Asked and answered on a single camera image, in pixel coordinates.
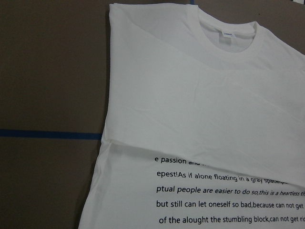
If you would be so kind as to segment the white long-sleeve printed shirt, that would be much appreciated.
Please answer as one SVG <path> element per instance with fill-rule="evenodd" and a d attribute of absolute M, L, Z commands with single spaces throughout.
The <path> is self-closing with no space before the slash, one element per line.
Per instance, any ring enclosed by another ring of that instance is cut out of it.
<path fill-rule="evenodd" d="M 102 145 L 81 229 L 302 229 L 305 57 L 196 5 L 110 5 Z"/>

